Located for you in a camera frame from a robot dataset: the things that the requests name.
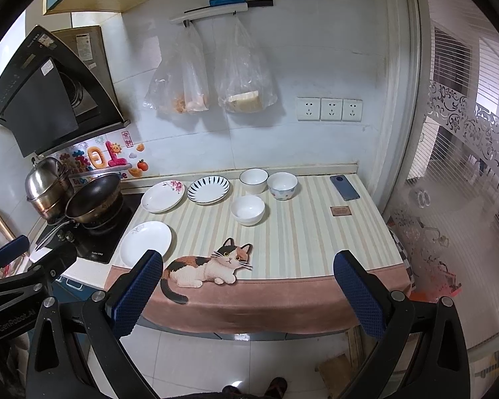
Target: transparent plastic bag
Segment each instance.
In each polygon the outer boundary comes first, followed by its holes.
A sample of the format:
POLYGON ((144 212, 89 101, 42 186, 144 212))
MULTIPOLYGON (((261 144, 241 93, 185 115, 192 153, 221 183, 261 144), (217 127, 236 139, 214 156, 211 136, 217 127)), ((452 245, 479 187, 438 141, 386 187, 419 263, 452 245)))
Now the transparent plastic bag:
POLYGON ((169 51, 162 55, 144 105, 163 113, 183 114, 208 109, 209 84, 203 46, 198 32, 189 23, 169 51))
POLYGON ((266 59, 236 16, 227 22, 214 68, 218 104, 231 112, 262 111, 277 101, 266 59))

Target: black shoe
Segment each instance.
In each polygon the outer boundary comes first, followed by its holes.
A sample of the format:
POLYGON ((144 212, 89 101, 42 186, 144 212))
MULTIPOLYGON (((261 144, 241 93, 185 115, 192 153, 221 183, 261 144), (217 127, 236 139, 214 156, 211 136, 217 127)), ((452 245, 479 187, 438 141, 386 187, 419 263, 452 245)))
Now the black shoe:
POLYGON ((286 393, 287 387, 288 383, 286 382, 286 379, 282 377, 274 378, 272 382, 270 382, 270 385, 268 386, 268 389, 266 390, 266 393, 264 393, 264 395, 282 399, 282 397, 286 393))
POLYGON ((227 393, 227 394, 234 394, 234 395, 241 395, 242 392, 236 388, 235 386, 225 386, 223 389, 222 389, 222 393, 227 393))

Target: cabinet handle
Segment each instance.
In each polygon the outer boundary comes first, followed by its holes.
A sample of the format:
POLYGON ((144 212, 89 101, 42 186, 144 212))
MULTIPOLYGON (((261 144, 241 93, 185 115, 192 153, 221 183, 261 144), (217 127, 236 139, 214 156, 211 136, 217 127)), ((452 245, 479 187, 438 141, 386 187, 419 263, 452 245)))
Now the cabinet handle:
POLYGON ((69 280, 70 280, 70 279, 67 279, 67 280, 65 281, 65 283, 67 284, 67 286, 69 286, 69 287, 71 287, 72 289, 75 289, 75 290, 77 290, 77 291, 81 291, 81 290, 83 290, 83 284, 80 284, 80 286, 76 287, 76 286, 74 286, 74 285, 72 285, 72 284, 69 284, 69 280))

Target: cat's tail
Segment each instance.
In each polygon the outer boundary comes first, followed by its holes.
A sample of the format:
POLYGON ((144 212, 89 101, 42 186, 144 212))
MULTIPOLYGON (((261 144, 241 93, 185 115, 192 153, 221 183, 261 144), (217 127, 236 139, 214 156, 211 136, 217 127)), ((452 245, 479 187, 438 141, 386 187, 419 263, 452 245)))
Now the cat's tail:
POLYGON ((171 301, 178 303, 178 304, 187 304, 188 303, 188 297, 185 295, 181 295, 178 293, 175 293, 172 291, 168 285, 168 278, 170 277, 170 266, 168 266, 165 271, 163 271, 163 276, 161 276, 161 281, 159 282, 159 285, 161 286, 161 291, 163 294, 166 295, 167 298, 169 298, 171 301))

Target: stove knob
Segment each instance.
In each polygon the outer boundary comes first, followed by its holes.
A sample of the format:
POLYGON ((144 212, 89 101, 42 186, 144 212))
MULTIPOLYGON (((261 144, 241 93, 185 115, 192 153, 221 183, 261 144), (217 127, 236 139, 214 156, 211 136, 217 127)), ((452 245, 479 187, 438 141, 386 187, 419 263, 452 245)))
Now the stove knob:
POLYGON ((69 241, 70 243, 73 243, 74 242, 74 234, 71 232, 71 231, 67 231, 67 233, 65 234, 65 238, 67 239, 67 241, 69 241))

